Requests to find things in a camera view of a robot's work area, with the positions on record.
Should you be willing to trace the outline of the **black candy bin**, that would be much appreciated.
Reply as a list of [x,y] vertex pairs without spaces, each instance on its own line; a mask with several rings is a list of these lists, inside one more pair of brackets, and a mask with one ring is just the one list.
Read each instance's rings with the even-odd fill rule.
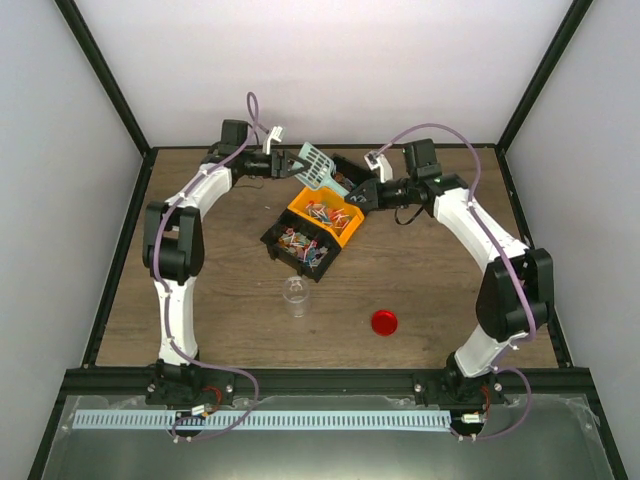
[[280,260],[297,275],[318,283],[342,247],[323,228],[286,209],[261,236],[272,260]]
[[356,164],[344,156],[333,154],[331,159],[334,163],[332,178],[347,192],[351,192],[369,179],[376,178],[376,174],[366,166]]

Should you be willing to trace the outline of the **light blue slotted scoop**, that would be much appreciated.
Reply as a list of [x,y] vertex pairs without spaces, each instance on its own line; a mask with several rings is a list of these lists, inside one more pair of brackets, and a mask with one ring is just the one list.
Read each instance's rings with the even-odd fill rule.
[[326,187],[340,197],[348,194],[348,190],[333,178],[334,161],[309,142],[302,145],[293,167],[297,171],[295,178],[313,191]]

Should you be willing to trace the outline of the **orange candy bin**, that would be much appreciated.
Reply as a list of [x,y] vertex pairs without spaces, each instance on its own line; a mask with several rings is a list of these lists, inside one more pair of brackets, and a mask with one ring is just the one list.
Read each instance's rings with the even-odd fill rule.
[[289,203],[288,209],[331,234],[344,248],[365,220],[362,211],[348,204],[328,187],[305,187]]

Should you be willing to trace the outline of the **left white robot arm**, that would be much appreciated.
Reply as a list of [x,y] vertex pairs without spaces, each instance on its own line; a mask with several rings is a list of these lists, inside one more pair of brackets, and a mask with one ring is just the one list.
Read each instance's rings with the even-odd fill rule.
[[145,209],[142,259],[158,295],[159,360],[165,364],[186,366],[198,356],[193,296],[205,260],[203,219],[209,210],[244,176],[282,179],[310,168],[309,162],[275,148],[284,138],[282,126],[263,131],[263,143],[251,147],[253,126],[225,120],[220,141],[195,175],[176,194]]

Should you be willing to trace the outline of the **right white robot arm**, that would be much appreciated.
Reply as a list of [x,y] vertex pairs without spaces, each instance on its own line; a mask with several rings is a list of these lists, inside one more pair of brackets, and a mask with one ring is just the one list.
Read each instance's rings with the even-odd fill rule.
[[551,255],[513,237],[475,198],[475,183],[443,172],[432,140],[404,145],[407,175],[395,179],[382,151],[364,157],[375,176],[345,199],[363,212],[416,205],[446,227],[469,252],[483,274],[475,314],[478,325],[452,355],[444,378],[447,396],[458,403],[480,390],[508,349],[535,338],[554,313]]

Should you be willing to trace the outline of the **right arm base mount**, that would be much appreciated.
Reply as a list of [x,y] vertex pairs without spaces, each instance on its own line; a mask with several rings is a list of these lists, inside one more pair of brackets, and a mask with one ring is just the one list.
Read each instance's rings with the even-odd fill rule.
[[441,369],[419,370],[411,376],[418,403],[441,409],[475,409],[489,404],[502,404],[505,397],[495,389],[496,376],[484,374],[467,378],[450,353]]

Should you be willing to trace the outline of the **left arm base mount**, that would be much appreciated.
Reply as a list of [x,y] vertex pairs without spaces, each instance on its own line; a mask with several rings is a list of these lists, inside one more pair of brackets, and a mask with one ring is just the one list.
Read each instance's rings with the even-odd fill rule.
[[151,370],[146,403],[168,407],[228,405],[233,399],[234,387],[233,373],[159,360]]

